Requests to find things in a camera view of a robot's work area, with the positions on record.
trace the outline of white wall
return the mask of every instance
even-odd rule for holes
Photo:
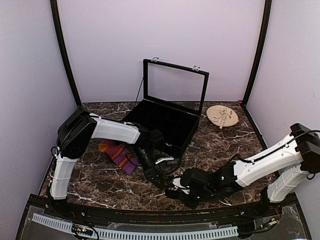
[[[248,110],[271,146],[301,123],[320,129],[320,1],[273,1]],[[296,190],[314,239],[320,239],[320,177]]]
[[[0,1],[0,239],[37,194],[60,124],[75,110],[49,0]]]
[[[198,65],[210,72],[207,101],[242,99],[264,2],[59,1],[82,101],[134,101],[142,79],[142,60],[152,57],[187,67]]]

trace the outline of folded towel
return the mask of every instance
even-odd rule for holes
[[[99,144],[99,150],[108,154],[114,163],[128,174],[139,164],[137,157],[131,154],[123,143],[117,145],[115,141],[105,139]]]

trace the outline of beige plate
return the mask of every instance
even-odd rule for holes
[[[239,122],[238,115],[227,106],[211,106],[206,111],[206,115],[214,125],[220,126],[220,128],[231,127]]]

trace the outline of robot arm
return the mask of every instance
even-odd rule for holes
[[[274,146],[246,159],[229,161],[215,172],[187,169],[173,180],[167,196],[196,208],[200,201],[228,197],[254,181],[280,171],[280,177],[263,190],[265,204],[279,203],[309,174],[320,172],[320,139],[296,123],[291,134]]]
[[[162,139],[159,131],[148,131],[138,124],[105,119],[80,107],[58,129],[56,166],[50,188],[53,199],[67,197],[73,168],[85,153],[90,139],[109,139],[132,145],[147,179],[157,187],[162,187],[154,180],[159,177],[161,169],[152,155],[154,144]]]

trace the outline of brown marble surface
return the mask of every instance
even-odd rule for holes
[[[184,105],[191,107],[198,103],[186,102]],[[213,105],[232,108],[239,117],[239,123],[219,129],[206,116],[207,109]],[[133,103],[85,103],[84,106],[92,113],[121,120],[133,108]],[[98,139],[91,140],[85,154],[76,163],[68,187],[69,202],[123,210],[189,210],[182,202],[167,198],[164,191],[148,182],[140,167],[136,167],[132,174],[118,168],[105,153],[99,151],[100,142]],[[214,172],[237,153],[247,158],[261,150],[259,140],[238,103],[205,102],[199,128],[183,156],[181,167],[172,175],[181,175],[185,169],[193,167]],[[202,202],[197,209],[258,201],[260,191],[274,180],[274,174],[270,174],[223,201],[213,199],[210,202]],[[48,182],[49,177],[40,195],[46,195]]]

